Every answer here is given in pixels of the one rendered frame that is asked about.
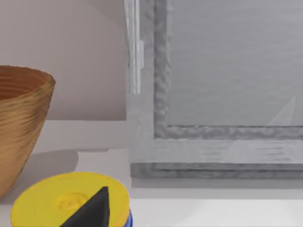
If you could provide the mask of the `woven wooden basket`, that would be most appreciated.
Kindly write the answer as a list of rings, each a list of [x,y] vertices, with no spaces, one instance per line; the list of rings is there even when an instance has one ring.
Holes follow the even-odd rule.
[[[14,187],[36,145],[55,83],[44,71],[0,65],[0,198]]]

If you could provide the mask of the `yellow and blue can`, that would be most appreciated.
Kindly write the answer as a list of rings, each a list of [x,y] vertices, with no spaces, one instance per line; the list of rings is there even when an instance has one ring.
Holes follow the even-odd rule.
[[[132,227],[127,189],[118,180],[90,172],[71,172],[46,178],[15,200],[12,227],[60,227],[102,187],[109,191],[109,227]]]

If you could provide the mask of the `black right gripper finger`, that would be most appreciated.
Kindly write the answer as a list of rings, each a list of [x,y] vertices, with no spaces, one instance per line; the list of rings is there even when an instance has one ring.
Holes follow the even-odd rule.
[[[60,227],[109,227],[108,187],[102,187]]]

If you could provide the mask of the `grey cabinet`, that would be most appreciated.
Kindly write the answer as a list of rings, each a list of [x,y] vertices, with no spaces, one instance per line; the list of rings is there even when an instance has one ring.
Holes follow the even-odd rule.
[[[303,0],[139,0],[136,178],[303,179]]]

